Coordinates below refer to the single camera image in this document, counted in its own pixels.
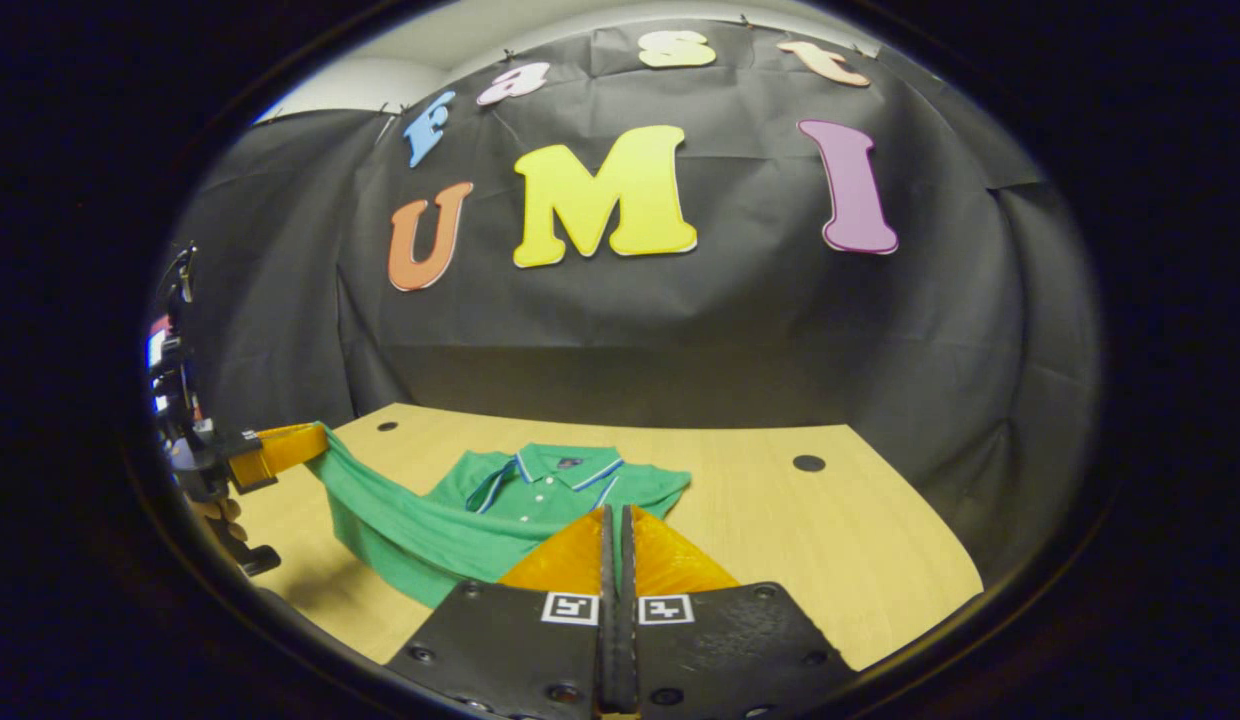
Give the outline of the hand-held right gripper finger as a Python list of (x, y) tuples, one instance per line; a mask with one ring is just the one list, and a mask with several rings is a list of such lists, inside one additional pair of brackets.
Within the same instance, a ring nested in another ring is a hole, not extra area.
[(618, 694), (640, 719), (799, 719), (857, 670), (779, 582), (670, 577), (699, 550), (622, 511)]
[(484, 719), (600, 719), (619, 708), (613, 511), (603, 511), (594, 592), (465, 580), (387, 662)]

